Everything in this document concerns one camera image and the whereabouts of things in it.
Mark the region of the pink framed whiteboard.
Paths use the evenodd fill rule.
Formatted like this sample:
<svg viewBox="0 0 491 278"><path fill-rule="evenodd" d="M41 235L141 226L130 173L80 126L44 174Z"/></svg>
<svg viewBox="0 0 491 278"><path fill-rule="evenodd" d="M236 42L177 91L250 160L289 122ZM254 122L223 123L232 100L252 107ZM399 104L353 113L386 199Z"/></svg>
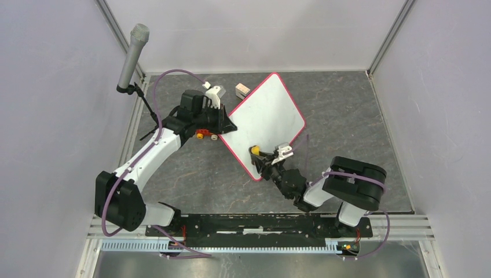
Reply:
<svg viewBox="0 0 491 278"><path fill-rule="evenodd" d="M249 148L273 152L282 143L292 143L306 127L305 117L281 76L271 73L229 113L237 130L220 139L254 181L261 175L251 162Z"/></svg>

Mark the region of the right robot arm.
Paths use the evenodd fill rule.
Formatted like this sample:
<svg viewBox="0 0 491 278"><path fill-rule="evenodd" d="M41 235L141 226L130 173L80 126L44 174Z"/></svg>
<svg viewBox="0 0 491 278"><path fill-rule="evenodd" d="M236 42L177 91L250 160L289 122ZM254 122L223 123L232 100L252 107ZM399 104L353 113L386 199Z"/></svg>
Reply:
<svg viewBox="0 0 491 278"><path fill-rule="evenodd" d="M334 221L336 232L350 236L362 217L377 211L387 190L387 172L380 166L336 156L329 168L316 180L308 182L299 169L286 169L284 162L292 149L262 152L257 146L249 149L251 162L266 181L272 181L280 193L300 211L309 213L336 197L342 201Z"/></svg>

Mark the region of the yellow bone-shaped eraser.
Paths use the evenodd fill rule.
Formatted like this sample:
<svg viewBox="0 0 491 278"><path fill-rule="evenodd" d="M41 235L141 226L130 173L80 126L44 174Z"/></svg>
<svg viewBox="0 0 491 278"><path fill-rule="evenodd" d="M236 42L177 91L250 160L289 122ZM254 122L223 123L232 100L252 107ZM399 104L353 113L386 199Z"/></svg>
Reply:
<svg viewBox="0 0 491 278"><path fill-rule="evenodd" d="M250 148L250 152L253 154L253 155L260 155L260 148L259 146L257 145L254 145Z"/></svg>

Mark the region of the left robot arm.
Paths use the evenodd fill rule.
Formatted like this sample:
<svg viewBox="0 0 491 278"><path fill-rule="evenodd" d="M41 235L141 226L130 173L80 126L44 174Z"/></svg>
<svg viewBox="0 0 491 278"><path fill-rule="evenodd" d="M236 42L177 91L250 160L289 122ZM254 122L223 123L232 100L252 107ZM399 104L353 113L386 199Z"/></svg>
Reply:
<svg viewBox="0 0 491 278"><path fill-rule="evenodd" d="M237 130L228 118L221 97L222 86L205 93L186 90L181 102L161 124L151 139L128 162L113 172L102 171L96 178L95 215L102 223L134 231L141 225L159 225L168 236L177 235L182 221L177 209L165 204L146 204L141 196L144 186L167 158L179 150L199 129L213 134Z"/></svg>

